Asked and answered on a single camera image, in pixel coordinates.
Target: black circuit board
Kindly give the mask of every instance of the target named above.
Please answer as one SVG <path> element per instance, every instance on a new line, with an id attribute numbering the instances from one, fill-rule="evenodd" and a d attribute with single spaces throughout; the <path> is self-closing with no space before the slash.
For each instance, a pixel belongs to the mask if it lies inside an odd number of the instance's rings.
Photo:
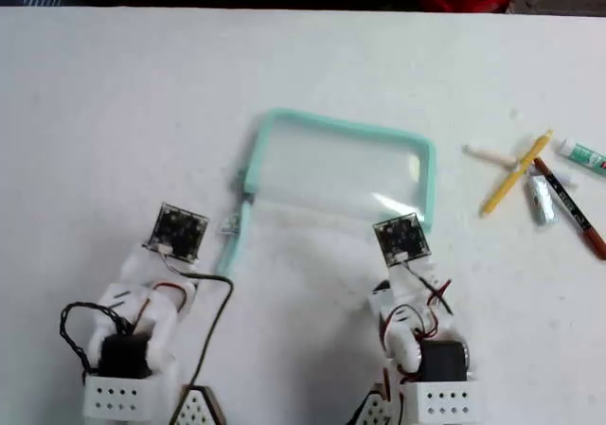
<path id="1" fill-rule="evenodd" d="M 373 228 L 387 267 L 432 254 L 417 214 L 383 221 L 375 224 Z"/>
<path id="2" fill-rule="evenodd" d="M 194 214 L 174 205 L 162 203 L 150 240 L 145 247 L 157 252 L 157 246 L 172 248 L 171 257 L 193 262 L 208 226 L 208 217 Z"/>

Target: glue tube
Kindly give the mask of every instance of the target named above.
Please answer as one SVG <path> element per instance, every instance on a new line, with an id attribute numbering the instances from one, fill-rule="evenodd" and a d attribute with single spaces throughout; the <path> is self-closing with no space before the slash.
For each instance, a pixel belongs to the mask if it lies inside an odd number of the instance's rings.
<path id="1" fill-rule="evenodd" d="M 606 176 L 606 156 L 589 148 L 585 148 L 581 144 L 577 144 L 570 139 L 564 140 L 558 150 L 560 155 L 572 160 L 579 165 L 595 171 L 602 176 Z"/>

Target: teal frame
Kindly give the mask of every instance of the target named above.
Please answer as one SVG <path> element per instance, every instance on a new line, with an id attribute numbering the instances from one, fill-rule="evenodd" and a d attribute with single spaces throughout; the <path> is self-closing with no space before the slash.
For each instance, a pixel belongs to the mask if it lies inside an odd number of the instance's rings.
<path id="1" fill-rule="evenodd" d="M 296 119 L 296 123 L 302 125 L 330 128 L 337 132 L 345 134 L 355 133 L 374 139 L 385 139 L 389 141 L 402 141 L 409 145 L 413 145 L 416 149 L 425 153 L 426 162 L 421 163 L 425 166 L 424 178 L 421 186 L 424 186 L 425 194 L 425 214 L 424 221 L 421 223 L 423 229 L 427 232 L 431 231 L 434 223 L 434 205 L 436 202 L 436 147 L 424 136 L 409 133 L 402 130 L 390 129 L 386 127 L 377 127 L 372 125 L 361 124 L 358 122 L 350 122 L 348 120 L 334 119 L 324 115 L 313 115 L 302 113 L 296 110 L 277 108 L 266 113 L 260 127 L 258 129 L 257 139 L 253 148 L 253 153 L 248 164 L 248 169 L 244 176 L 244 201 L 242 202 L 240 211 L 239 233 L 232 236 L 231 240 L 223 250 L 222 257 L 219 261 L 217 272 L 220 275 L 229 275 L 238 252 L 243 245 L 244 235 L 248 231 L 248 226 L 251 219 L 252 197 L 259 189 L 259 176 L 263 157 L 269 143 L 270 135 L 274 126 L 279 123 L 280 118 Z"/>

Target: electrical wire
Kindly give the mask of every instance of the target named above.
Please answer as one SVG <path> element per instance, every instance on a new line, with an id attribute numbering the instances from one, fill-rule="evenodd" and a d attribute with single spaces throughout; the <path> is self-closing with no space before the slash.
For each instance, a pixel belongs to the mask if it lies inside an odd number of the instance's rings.
<path id="1" fill-rule="evenodd" d="M 112 320 L 112 322 L 116 326 L 116 333 L 119 335 L 132 335 L 134 331 L 134 326 L 125 318 L 117 314 L 114 310 L 110 309 L 109 307 L 96 304 L 94 302 L 73 302 L 65 306 L 65 308 L 61 312 L 61 320 L 59 322 L 59 334 L 80 358 L 80 362 L 82 363 L 82 368 L 84 370 L 82 373 L 82 380 L 84 380 L 86 374 L 95 373 L 96 369 L 91 366 L 88 357 L 86 356 L 86 352 L 84 352 L 84 349 L 81 346 L 76 345 L 74 340 L 69 336 L 67 330 L 65 329 L 67 317 L 69 316 L 70 311 L 75 308 L 100 311 Z"/>
<path id="2" fill-rule="evenodd" d="M 177 309 L 177 313 L 181 312 L 181 310 L 183 309 L 183 307 L 186 305 L 187 303 L 187 291 L 186 289 L 177 284 L 177 283 L 172 283 L 170 281 L 159 281 L 157 282 L 155 285 L 153 285 L 152 289 L 155 291 L 156 289 L 160 288 L 160 287 L 166 287 L 166 288 L 173 288 L 177 291 L 180 291 L 183 294 L 183 299 L 181 300 L 181 305 L 179 305 L 179 308 Z"/>
<path id="3" fill-rule="evenodd" d="M 439 290 L 434 288 L 425 278 L 423 278 L 422 276 L 417 274 L 415 271 L 413 271 L 410 268 L 410 266 L 408 265 L 408 262 L 404 262 L 403 265 L 408 272 L 410 272 L 418 281 L 420 281 L 423 284 L 423 286 L 425 288 L 427 288 L 432 293 L 432 295 L 430 296 L 431 298 L 436 297 L 437 300 L 439 300 L 439 302 L 444 306 L 446 311 L 448 311 L 448 314 L 454 315 L 453 310 L 448 305 L 448 302 L 446 302 L 446 299 L 444 299 L 444 297 L 441 296 Z"/>
<path id="4" fill-rule="evenodd" d="M 381 345 L 383 346 L 383 350 L 386 350 L 386 346 L 385 346 L 385 333 L 387 332 L 387 328 L 389 327 L 389 323 L 393 319 L 394 314 L 396 312 L 398 312 L 399 310 L 404 309 L 404 308 L 408 308 L 408 309 L 412 310 L 416 314 L 416 316 L 418 317 L 418 319 L 419 319 L 419 322 L 420 322 L 420 325 L 421 325 L 422 328 L 415 328 L 415 334 L 425 335 L 427 333 L 427 330 L 425 329 L 425 323 L 423 322 L 423 318 L 421 317 L 421 315 L 417 311 L 417 309 L 415 309 L 410 304 L 400 304 L 400 305 L 398 305 L 397 307 L 395 307 L 393 310 L 391 310 L 389 312 L 389 314 L 387 315 L 387 318 L 385 319 L 385 322 L 380 327 L 379 338 L 381 340 Z"/>
<path id="5" fill-rule="evenodd" d="M 398 417 L 398 425 L 401 425 L 401 419 L 404 415 L 404 395 L 400 392 L 398 397 L 400 398 L 400 416 Z"/>
<path id="6" fill-rule="evenodd" d="M 234 283 L 229 278 L 226 278 L 224 276 L 210 275 L 210 274 L 191 274 L 191 273 L 181 272 L 169 264 L 169 261 L 167 260 L 166 255 L 160 254 L 160 256 L 162 257 L 164 263 L 166 264 L 167 268 L 170 271 L 175 272 L 181 276 L 184 276 L 185 278 L 190 278 L 190 279 L 194 279 L 194 280 L 220 281 L 229 286 L 229 291 L 225 295 L 225 298 L 223 299 L 221 306 L 217 310 L 217 313 L 215 314 L 215 318 L 213 319 L 212 324 L 210 325 L 210 329 L 208 330 L 208 333 L 206 334 L 204 345 L 202 347 L 202 353 L 200 354 L 200 358 L 198 359 L 198 364 L 196 365 L 196 368 L 193 372 L 193 375 L 191 376 L 191 379 L 189 380 L 189 383 L 183 389 L 181 398 L 179 399 L 179 402 L 177 403 L 177 407 L 175 408 L 174 413 L 172 414 L 172 418 L 170 419 L 169 425 L 174 425 L 174 423 L 176 423 L 176 421 L 177 421 L 177 417 L 179 416 L 179 412 L 181 411 L 183 404 L 186 402 L 186 398 L 187 398 L 187 395 L 189 394 L 189 391 L 195 385 L 196 378 L 198 378 L 198 375 L 200 374 L 200 370 L 202 369 L 202 364 L 205 360 L 205 355 L 208 350 L 208 346 L 210 345 L 210 339 L 215 331 L 215 327 L 217 326 L 219 319 L 221 318 L 221 315 L 223 314 L 223 310 L 225 309 L 225 306 L 227 305 L 227 302 L 229 301 L 229 298 L 231 297 L 231 294 L 234 291 Z"/>
<path id="7" fill-rule="evenodd" d="M 446 292 L 446 289 L 451 285 L 452 280 L 448 279 L 444 282 L 444 284 L 442 286 L 440 286 L 437 289 L 437 293 L 432 293 L 429 298 L 427 299 L 427 305 L 431 305 L 431 302 L 433 299 L 437 299 L 439 297 L 443 297 L 444 293 Z"/>

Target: yellow pen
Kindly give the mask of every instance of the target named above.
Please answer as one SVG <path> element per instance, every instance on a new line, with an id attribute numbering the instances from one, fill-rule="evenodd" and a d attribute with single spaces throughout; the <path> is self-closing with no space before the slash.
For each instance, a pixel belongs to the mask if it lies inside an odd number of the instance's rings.
<path id="1" fill-rule="evenodd" d="M 494 194 L 490 197 L 490 199 L 484 204 L 482 207 L 482 212 L 480 215 L 484 217 L 488 215 L 490 212 L 494 210 L 494 208 L 501 203 L 501 200 L 505 198 L 505 195 L 508 194 L 508 191 L 518 182 L 520 176 L 526 172 L 528 167 L 532 165 L 535 157 L 539 155 L 539 153 L 543 150 L 543 148 L 551 139 L 551 135 L 553 132 L 551 130 L 547 131 L 546 134 L 540 136 L 535 142 L 530 151 L 526 153 L 524 157 L 518 163 L 517 168 L 511 172 L 511 174 L 507 177 L 507 179 L 499 186 L 499 188 L 494 192 Z"/>

